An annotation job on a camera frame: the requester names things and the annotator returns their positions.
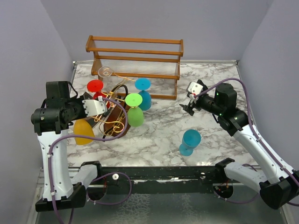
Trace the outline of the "clear wine glass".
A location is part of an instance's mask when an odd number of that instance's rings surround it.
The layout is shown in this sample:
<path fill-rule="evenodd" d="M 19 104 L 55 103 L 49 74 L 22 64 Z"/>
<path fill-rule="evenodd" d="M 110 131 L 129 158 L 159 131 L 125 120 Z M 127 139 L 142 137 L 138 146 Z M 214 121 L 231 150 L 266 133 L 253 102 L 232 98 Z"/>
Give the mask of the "clear wine glass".
<path fill-rule="evenodd" d="M 111 76 L 113 74 L 113 70 L 110 67 L 100 67 L 98 69 L 98 78 L 100 81 L 109 84 L 111 83 Z"/>

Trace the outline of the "green plastic wine glass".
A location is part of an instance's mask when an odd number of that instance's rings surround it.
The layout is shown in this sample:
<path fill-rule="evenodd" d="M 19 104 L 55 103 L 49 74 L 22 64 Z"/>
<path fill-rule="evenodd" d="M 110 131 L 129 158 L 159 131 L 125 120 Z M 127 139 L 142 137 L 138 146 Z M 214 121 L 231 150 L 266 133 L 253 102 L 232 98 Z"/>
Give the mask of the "green plastic wine glass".
<path fill-rule="evenodd" d="M 139 105 L 142 103 L 142 96 L 138 93 L 130 93 L 125 98 L 125 103 L 130 107 L 127 112 L 128 123 L 132 127 L 141 126 L 144 122 L 144 114 Z"/>

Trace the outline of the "blue plastic wine glass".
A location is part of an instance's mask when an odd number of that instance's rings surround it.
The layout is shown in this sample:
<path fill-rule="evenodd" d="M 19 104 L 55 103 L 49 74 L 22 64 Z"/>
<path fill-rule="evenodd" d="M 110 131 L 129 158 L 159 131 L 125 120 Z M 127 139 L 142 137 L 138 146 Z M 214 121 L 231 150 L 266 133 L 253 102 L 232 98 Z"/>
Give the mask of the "blue plastic wine glass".
<path fill-rule="evenodd" d="M 142 103 L 139 107 L 143 111 L 147 111 L 151 108 L 151 95 L 148 93 L 148 89 L 151 87 L 151 82 L 147 78 L 139 78 L 135 82 L 135 88 L 139 90 L 139 95 L 142 97 Z"/>

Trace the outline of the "orange plastic wine glass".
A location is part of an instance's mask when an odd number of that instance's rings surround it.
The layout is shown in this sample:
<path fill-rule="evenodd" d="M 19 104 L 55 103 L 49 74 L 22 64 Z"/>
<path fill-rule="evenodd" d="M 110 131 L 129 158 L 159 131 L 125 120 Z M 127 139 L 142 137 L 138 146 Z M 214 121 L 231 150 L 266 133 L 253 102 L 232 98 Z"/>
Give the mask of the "orange plastic wine glass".
<path fill-rule="evenodd" d="M 73 134 L 75 135 L 83 135 L 88 137 L 95 137 L 93 128 L 87 123 L 85 119 L 76 120 L 73 127 Z M 75 142 L 77 145 L 87 145 L 91 143 L 92 139 L 79 138 L 75 137 Z"/>

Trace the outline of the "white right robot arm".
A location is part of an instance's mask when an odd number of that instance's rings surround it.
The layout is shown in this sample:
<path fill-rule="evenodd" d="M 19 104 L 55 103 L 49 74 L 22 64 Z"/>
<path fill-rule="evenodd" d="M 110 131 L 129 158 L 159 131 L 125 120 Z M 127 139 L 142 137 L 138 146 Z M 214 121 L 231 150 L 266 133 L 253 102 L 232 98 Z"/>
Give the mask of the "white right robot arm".
<path fill-rule="evenodd" d="M 256 191 L 272 209 L 279 209 L 299 195 L 299 172 L 285 162 L 264 141 L 253 125 L 248 112 L 236 107 L 237 92 L 231 84 L 222 82 L 213 86 L 214 97 L 201 80 L 187 86 L 187 105 L 184 111 L 193 115 L 193 109 L 211 113 L 216 122 L 249 152 L 261 168 L 256 172 L 235 160 L 226 158 L 215 165 L 215 179 L 219 182 L 236 180 Z"/>

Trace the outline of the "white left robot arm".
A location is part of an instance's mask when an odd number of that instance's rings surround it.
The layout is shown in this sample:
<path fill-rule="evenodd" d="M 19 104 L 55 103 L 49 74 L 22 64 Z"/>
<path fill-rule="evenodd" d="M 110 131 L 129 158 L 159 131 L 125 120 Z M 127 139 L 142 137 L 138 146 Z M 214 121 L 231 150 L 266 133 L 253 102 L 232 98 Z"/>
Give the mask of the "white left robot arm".
<path fill-rule="evenodd" d="M 46 83 L 46 99 L 31 115 L 43 156 L 44 190 L 35 204 L 37 212 L 81 208 L 90 183 L 103 180 L 98 161 L 85 162 L 71 178 L 67 161 L 67 136 L 72 122 L 107 112 L 103 101 L 70 96 L 69 81 Z"/>

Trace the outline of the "red plastic wine glass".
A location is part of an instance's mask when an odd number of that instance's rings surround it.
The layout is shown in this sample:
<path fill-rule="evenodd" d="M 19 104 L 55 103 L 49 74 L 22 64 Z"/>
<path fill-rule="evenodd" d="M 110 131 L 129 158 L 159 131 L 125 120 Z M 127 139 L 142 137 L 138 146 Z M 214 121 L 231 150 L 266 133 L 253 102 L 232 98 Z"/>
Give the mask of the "red plastic wine glass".
<path fill-rule="evenodd" d="M 87 90 L 91 93 L 94 93 L 93 99 L 98 100 L 98 97 L 107 98 L 108 95 L 102 92 L 103 89 L 103 82 L 98 79 L 94 79 L 87 84 Z"/>

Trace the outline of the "teal plastic wine glass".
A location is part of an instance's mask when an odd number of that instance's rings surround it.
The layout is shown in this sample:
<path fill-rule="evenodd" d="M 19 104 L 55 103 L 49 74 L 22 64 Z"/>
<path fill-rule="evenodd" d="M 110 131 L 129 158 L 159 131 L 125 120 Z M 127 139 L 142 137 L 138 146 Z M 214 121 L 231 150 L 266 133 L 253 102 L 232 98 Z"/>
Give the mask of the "teal plastic wine glass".
<path fill-rule="evenodd" d="M 182 144 L 179 146 L 179 152 L 182 156 L 190 156 L 200 142 L 200 133 L 197 130 L 189 129 L 183 135 Z"/>

